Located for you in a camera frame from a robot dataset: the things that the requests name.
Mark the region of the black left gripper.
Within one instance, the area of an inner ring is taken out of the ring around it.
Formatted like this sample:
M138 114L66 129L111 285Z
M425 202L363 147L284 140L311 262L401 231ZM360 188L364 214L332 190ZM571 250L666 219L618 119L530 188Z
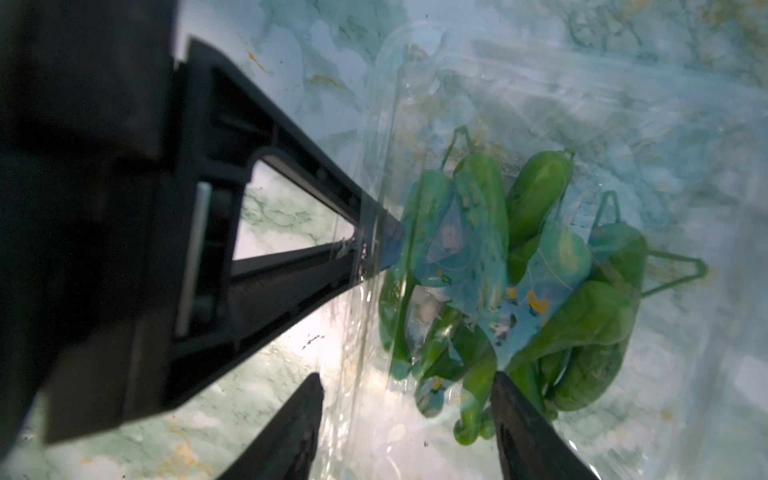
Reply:
M112 322L110 204L163 171L177 5L1 5L1 447L62 354Z

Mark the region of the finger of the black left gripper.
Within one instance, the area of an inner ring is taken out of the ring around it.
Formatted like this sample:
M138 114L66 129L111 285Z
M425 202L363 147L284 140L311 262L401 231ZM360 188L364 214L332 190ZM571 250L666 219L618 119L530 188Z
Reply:
M310 139L229 58L198 39L185 76L179 154L201 178L238 190L263 162L354 225L360 254L387 269L400 256L402 224Z
M355 235L344 242L234 260L225 258L223 291L199 298L208 321L185 337L154 309L97 330L66 352L48 385L46 439L58 443L175 409L360 281L354 271L371 246L380 206L354 198Z

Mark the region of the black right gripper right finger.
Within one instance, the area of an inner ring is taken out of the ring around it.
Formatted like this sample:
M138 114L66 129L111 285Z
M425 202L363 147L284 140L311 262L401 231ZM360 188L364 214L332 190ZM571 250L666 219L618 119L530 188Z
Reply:
M596 478L506 374L495 374L490 399L505 480Z

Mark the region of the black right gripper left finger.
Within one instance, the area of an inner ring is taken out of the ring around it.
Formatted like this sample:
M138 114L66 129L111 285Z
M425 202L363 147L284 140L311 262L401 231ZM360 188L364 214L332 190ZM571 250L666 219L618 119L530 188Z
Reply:
M307 479L317 453L323 400L321 378L314 372L219 479Z

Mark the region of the clear clamshell with peppers middle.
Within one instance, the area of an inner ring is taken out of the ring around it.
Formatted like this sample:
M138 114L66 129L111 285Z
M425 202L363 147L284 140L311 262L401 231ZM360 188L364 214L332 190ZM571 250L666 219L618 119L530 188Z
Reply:
M396 30L364 164L407 232L353 297L329 479L503 479L509 377L595 479L767 475L767 93Z

